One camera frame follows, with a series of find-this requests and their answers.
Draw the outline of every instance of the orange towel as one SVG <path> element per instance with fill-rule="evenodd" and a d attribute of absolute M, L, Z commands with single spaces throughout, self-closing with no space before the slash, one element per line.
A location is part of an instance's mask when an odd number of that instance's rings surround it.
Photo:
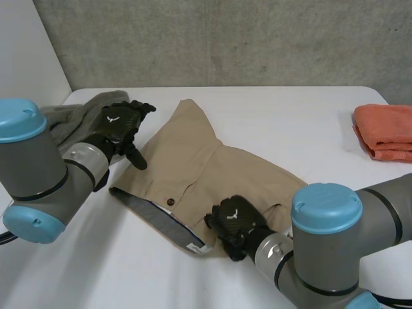
<path fill-rule="evenodd" d="M 355 121 L 353 129 L 372 159 L 412 162 L 412 106 L 359 106 Z"/>

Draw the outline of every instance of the khaki pants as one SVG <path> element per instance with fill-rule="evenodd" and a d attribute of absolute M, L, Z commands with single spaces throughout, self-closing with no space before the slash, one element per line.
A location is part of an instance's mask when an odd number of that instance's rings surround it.
<path fill-rule="evenodd" d="M 203 220 L 213 205 L 241 195 L 271 229 L 283 231 L 291 225 L 292 196 L 306 185 L 254 154 L 223 145 L 192 100 L 179 103 L 141 152 L 148 168 L 130 166 L 111 193 L 176 245 L 198 254 L 216 242 Z"/>

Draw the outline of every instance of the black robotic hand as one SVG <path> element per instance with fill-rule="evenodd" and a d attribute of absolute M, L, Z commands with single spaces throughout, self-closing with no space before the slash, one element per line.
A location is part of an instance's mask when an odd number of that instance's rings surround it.
<path fill-rule="evenodd" d="M 235 195 L 213 206 L 205 217 L 206 225 L 222 240 L 225 252 L 233 261 L 248 254 L 248 235 L 255 229 L 268 229 L 266 219 L 245 198 Z"/>
<path fill-rule="evenodd" d="M 114 146 L 114 155 L 126 155 L 138 169 L 145 169 L 147 163 L 133 145 L 135 134 L 146 115 L 156 108 L 148 103 L 132 101 L 114 103 L 102 108 L 102 118 L 95 134 L 106 137 Z"/>
<path fill-rule="evenodd" d="M 137 168 L 146 169 L 147 162 L 133 144 L 135 134 L 146 115 L 156 108 L 148 103 L 134 100 L 130 103 L 114 103 L 102 108 L 101 117 L 96 119 L 95 130 L 83 142 L 95 145 L 110 162 L 114 155 L 126 155 L 126 158 Z M 94 191 L 106 185 L 109 170 L 99 181 Z"/>

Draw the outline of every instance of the gray towel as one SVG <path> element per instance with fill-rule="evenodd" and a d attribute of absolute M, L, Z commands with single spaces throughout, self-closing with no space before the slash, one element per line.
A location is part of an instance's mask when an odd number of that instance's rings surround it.
<path fill-rule="evenodd" d="M 123 101 L 129 102 L 129 95 L 117 90 L 99 93 L 84 105 L 50 106 L 41 111 L 47 118 L 53 141 L 63 154 L 92 132 L 94 120 L 104 106 Z"/>

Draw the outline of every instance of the folded towel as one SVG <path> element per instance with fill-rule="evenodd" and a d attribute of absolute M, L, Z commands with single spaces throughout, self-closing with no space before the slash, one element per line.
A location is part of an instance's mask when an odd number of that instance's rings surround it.
<path fill-rule="evenodd" d="M 355 121 L 353 129 L 372 159 L 412 162 L 412 106 L 359 106 Z"/>
<path fill-rule="evenodd" d="M 63 154 L 91 133 L 104 106 L 123 101 L 129 101 L 129 95 L 117 90 L 99 93 L 84 105 L 50 106 L 42 108 L 42 112 L 47 118 L 51 137 Z"/>

